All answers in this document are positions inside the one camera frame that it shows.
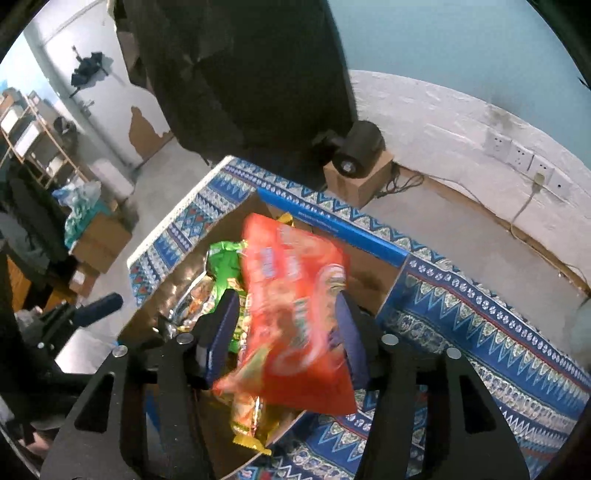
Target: wire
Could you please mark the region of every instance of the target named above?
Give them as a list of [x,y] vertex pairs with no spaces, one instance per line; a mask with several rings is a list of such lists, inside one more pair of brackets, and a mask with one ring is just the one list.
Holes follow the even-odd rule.
[[[430,179],[435,179],[435,180],[442,180],[442,181],[448,181],[450,183],[454,183],[460,187],[462,187],[464,190],[466,190],[470,195],[472,195],[472,197],[474,198],[474,200],[476,200],[481,206],[483,206],[486,210],[490,211],[489,208],[482,203],[482,201],[480,201],[480,199],[468,188],[466,187],[464,184],[462,184],[461,182],[457,181],[457,180],[452,180],[452,179],[447,179],[445,177],[438,177],[437,175],[431,175],[428,173],[424,173],[424,172],[416,172],[415,175],[413,175],[412,177],[410,177],[410,179],[407,180],[407,182],[402,186],[402,187],[397,187],[396,183],[398,181],[398,178],[400,176],[400,168],[398,167],[397,164],[393,164],[392,166],[392,180],[390,180],[390,182],[388,182],[388,185],[392,182],[394,182],[394,186],[392,189],[388,189],[386,188],[385,191],[383,192],[379,192],[376,197],[377,198],[381,198],[384,197],[390,193],[402,193],[405,192],[406,190],[413,188],[413,187],[418,187],[419,185],[421,185],[424,181],[425,177],[428,177]],[[422,177],[421,181],[419,184],[413,184],[413,185],[408,185],[408,183],[415,177]],[[513,227],[515,225],[515,221],[517,220],[517,218],[519,217],[519,215],[521,215],[523,213],[523,211],[528,207],[528,205],[531,203],[531,201],[533,200],[534,196],[536,193],[540,192],[540,190],[542,189],[542,182],[540,182],[538,179],[536,181],[534,181],[532,183],[531,186],[531,194],[528,197],[528,199],[525,201],[525,203],[522,205],[522,207],[519,209],[519,211],[515,214],[515,216],[513,217],[513,220],[510,221],[509,223],[509,233],[517,240],[519,240],[522,244],[526,245],[527,247],[531,248],[535,253],[537,253],[541,258],[543,258],[544,260],[546,260],[550,265],[552,265],[555,269],[557,269],[560,273],[562,273],[562,269],[560,265],[557,265],[556,262],[554,262],[553,260],[551,260],[549,257],[547,257],[546,255],[544,255],[542,252],[538,251],[537,249],[535,249],[532,245],[530,245],[527,242],[524,242],[521,238],[519,238],[514,230]],[[562,262],[562,264],[565,267],[569,267],[571,269],[574,269],[576,271],[579,272],[580,276],[582,277],[583,281],[589,285],[589,282],[587,281],[587,277],[585,276],[585,274],[583,273],[583,271],[575,266],[575,265],[571,265],[568,263],[564,263]]]
[[415,173],[411,176],[401,187],[398,186],[398,179],[400,178],[400,166],[397,163],[392,162],[392,177],[390,181],[386,184],[386,188],[383,192],[378,192],[376,194],[376,198],[382,198],[386,195],[391,195],[394,193],[402,193],[410,190],[414,187],[418,187],[423,184],[425,181],[425,175],[422,173]]
[[511,221],[510,221],[510,223],[509,223],[509,233],[511,233],[511,235],[513,235],[513,238],[515,238],[515,239],[517,239],[517,240],[520,240],[520,241],[522,241],[522,242],[523,242],[523,240],[521,240],[521,238],[519,238],[519,237],[518,237],[518,236],[515,234],[515,232],[513,231],[513,226],[515,225],[515,221],[517,220],[517,217],[523,213],[523,211],[524,211],[524,210],[527,208],[527,206],[528,206],[528,205],[531,203],[531,201],[533,200],[533,198],[534,198],[534,195],[535,195],[536,193],[538,193],[538,192],[539,192],[539,190],[536,190],[536,189],[534,189],[534,188],[532,188],[532,189],[531,189],[530,196],[529,196],[529,197],[528,197],[528,199],[525,201],[525,203],[523,204],[523,206],[522,206],[522,207],[519,209],[519,211],[518,211],[518,212],[515,214],[515,216],[513,217],[513,220],[511,220]]

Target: concrete floor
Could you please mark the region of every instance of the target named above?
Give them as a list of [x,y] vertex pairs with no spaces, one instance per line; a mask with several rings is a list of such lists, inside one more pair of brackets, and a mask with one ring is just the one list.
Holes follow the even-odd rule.
[[[134,194],[125,208],[138,217],[129,244],[108,273],[101,275],[88,298],[93,301],[116,291],[124,298],[123,308],[80,332],[62,351],[62,368],[92,372],[108,349],[89,352],[91,338],[114,342],[136,310],[126,260],[149,232],[210,171],[201,157],[172,140],[140,170]],[[573,312],[583,295],[531,248],[515,240],[501,225],[470,207],[442,198],[428,185],[374,199],[364,212],[412,236],[450,258],[468,276],[495,290],[530,323],[541,330],[555,347],[573,353],[569,333]],[[586,361],[591,345],[577,351]],[[86,356],[81,362],[79,356]]]

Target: white container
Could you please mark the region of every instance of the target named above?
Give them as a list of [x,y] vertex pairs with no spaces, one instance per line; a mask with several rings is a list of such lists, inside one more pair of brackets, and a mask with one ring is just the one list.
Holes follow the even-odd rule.
[[33,145],[33,142],[41,135],[43,129],[37,122],[31,122],[27,129],[22,133],[21,138],[17,140],[14,145],[14,150],[24,157],[28,150]]
[[2,119],[2,122],[0,122],[0,128],[4,130],[4,133],[8,135],[12,131],[14,126],[21,119],[22,113],[23,110],[20,105],[12,105],[8,110],[6,110],[4,118]]

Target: door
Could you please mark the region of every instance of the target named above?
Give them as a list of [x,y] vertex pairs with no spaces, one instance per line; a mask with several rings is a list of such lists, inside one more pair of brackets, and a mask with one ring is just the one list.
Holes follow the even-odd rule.
[[131,167],[139,166],[169,139],[170,127],[154,95],[129,81],[106,1],[93,2],[52,26],[62,20],[52,9],[53,1],[33,20],[38,31],[54,28],[42,41],[43,49],[69,92],[74,92],[70,78],[79,65],[72,47],[81,57],[103,53],[108,75],[97,73],[73,99],[121,159]]

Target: wall socket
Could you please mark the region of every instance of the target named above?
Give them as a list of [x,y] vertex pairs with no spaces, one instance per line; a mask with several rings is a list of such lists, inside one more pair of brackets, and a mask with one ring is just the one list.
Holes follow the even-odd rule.
[[505,135],[501,135],[499,132],[489,128],[486,131],[486,138],[484,141],[484,152],[489,157],[496,158],[497,160],[505,161],[509,154],[509,148],[511,146],[511,139]]
[[544,176],[544,185],[547,186],[553,171],[554,167],[548,160],[540,155],[534,155],[534,159],[532,160],[526,175],[533,180],[536,173],[541,173]]
[[511,165],[517,171],[526,173],[531,165],[531,160],[534,158],[534,153],[525,147],[522,147],[517,142],[511,142],[509,154],[505,162]]
[[554,193],[557,197],[568,200],[570,198],[570,191],[573,186],[573,182],[560,170],[554,169],[548,182],[546,182],[546,188]]

